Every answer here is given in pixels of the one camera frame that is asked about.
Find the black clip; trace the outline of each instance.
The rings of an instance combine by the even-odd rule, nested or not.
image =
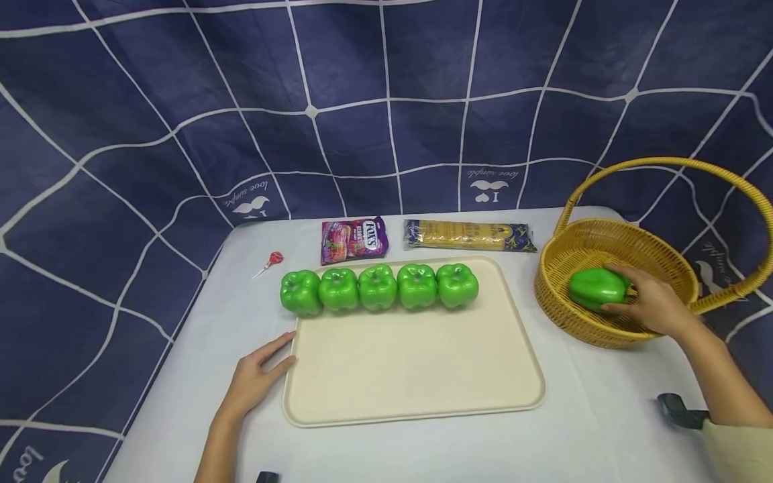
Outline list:
[[[279,483],[279,475],[270,471],[261,471],[255,483]]]
[[[687,409],[679,394],[661,394],[658,396],[658,404],[668,421],[688,430],[702,430],[703,422],[710,418],[708,411]]]

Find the hand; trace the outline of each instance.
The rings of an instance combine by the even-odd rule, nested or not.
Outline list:
[[[239,359],[219,413],[241,420],[263,400],[274,383],[290,370],[295,363],[295,356],[290,355],[268,372],[264,372],[261,365],[293,337],[295,332],[285,332],[279,338]]]
[[[638,292],[635,304],[602,305],[601,308],[607,312],[627,315],[651,331],[676,339],[691,332],[695,327],[703,326],[666,282],[636,268],[613,264],[604,264],[604,268],[625,275],[633,282]]]

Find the wicker basket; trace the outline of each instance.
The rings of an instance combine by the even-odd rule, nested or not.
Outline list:
[[[773,207],[764,194],[745,179],[706,162],[685,158],[642,158],[606,168],[587,179],[569,198],[558,220],[553,239],[542,251],[534,286],[536,298],[548,317],[583,342],[621,349],[660,334],[648,331],[624,316],[600,315],[572,302],[569,278],[578,270],[611,262],[637,267],[668,282],[695,314],[719,308],[759,288],[773,272],[773,253],[757,270],[738,284],[698,298],[699,285],[687,260],[657,236],[629,223],[609,219],[582,219],[567,225],[580,195],[596,181],[613,172],[643,165],[676,165],[697,168],[719,176],[754,201],[773,240]],[[635,300],[635,291],[629,295]]]

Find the red lollipop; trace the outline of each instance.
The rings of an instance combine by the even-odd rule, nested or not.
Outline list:
[[[257,272],[255,275],[252,276],[252,279],[255,280],[258,275],[265,272],[271,265],[280,264],[282,263],[282,260],[284,260],[284,256],[279,252],[272,252],[271,256],[268,257],[268,262],[261,268],[261,271]]]

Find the mustache logo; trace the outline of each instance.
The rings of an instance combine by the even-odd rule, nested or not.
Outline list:
[[[62,481],[62,468],[67,464],[69,460],[60,461],[59,464],[54,466],[46,473],[41,483],[61,483]]]
[[[700,279],[703,284],[708,287],[709,293],[716,294],[718,291],[722,290],[722,287],[714,281],[714,268],[711,267],[711,265],[704,261],[697,261],[695,262],[695,265],[698,266]]]
[[[258,196],[256,199],[253,199],[252,202],[240,204],[233,210],[233,212],[249,213],[255,209],[263,208],[263,205],[265,205],[268,201],[269,199],[266,198],[265,196]]]
[[[507,181],[494,181],[494,182],[490,183],[490,182],[488,182],[488,181],[486,181],[484,179],[479,179],[477,181],[474,181],[470,185],[470,188],[472,188],[472,187],[475,187],[477,189],[482,189],[482,190],[485,191],[486,189],[501,189],[501,188],[505,188],[505,187],[509,188],[510,185],[507,184]]]

